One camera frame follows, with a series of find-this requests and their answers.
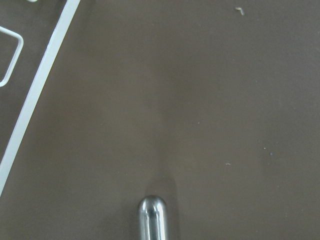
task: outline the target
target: metal rod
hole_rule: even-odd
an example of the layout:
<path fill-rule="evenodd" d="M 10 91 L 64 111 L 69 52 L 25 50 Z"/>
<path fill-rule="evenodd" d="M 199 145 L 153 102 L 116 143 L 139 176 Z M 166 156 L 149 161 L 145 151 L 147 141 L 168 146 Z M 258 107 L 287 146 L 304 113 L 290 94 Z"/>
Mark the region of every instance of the metal rod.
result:
<path fill-rule="evenodd" d="M 167 208 L 158 196 L 146 196 L 138 207 L 140 240 L 169 240 Z"/>

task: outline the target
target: small crumb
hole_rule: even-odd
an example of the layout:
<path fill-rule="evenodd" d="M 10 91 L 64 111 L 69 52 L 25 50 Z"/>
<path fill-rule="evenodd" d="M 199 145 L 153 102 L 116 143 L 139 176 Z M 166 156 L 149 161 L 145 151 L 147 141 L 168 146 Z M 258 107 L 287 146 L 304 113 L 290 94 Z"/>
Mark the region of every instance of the small crumb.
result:
<path fill-rule="evenodd" d="M 242 16 L 245 15 L 245 11 L 242 9 L 242 7 L 236 6 L 234 9 L 238 10 L 241 13 Z"/>

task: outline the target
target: white plastic rail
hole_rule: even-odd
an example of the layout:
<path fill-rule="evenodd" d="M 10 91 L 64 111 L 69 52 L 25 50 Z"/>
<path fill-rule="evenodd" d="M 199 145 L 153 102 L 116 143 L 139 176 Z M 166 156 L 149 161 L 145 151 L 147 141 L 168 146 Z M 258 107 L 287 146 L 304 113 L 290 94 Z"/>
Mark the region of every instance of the white plastic rail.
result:
<path fill-rule="evenodd" d="M 68 27 L 77 10 L 80 0 L 67 0 L 58 23 L 52 33 L 48 46 L 42 57 L 39 68 L 24 101 L 22 110 L 14 126 L 9 143 L 0 164 L 0 196 L 6 184 L 10 169 L 14 163 L 20 143 L 26 132 L 30 118 L 34 112 L 41 91 L 45 85 L 51 67 L 56 59 L 59 48 L 67 33 Z"/>
<path fill-rule="evenodd" d="M 6 29 L 2 26 L 0 26 L 0 32 L 7 34 L 11 37 L 14 37 L 15 39 L 18 40 L 18 45 L 16 46 L 15 52 L 13 54 L 12 60 L 9 64 L 8 69 L 6 70 L 6 73 L 4 75 L 4 78 L 2 81 L 0 81 L 0 87 L 3 87 L 4 85 L 7 84 L 7 82 L 9 81 L 11 74 L 15 68 L 15 65 L 17 63 L 17 60 L 19 58 L 19 55 L 21 53 L 22 47 L 24 46 L 24 39 L 22 38 L 22 36 L 20 36 L 18 33 L 11 31 L 9 29 Z"/>

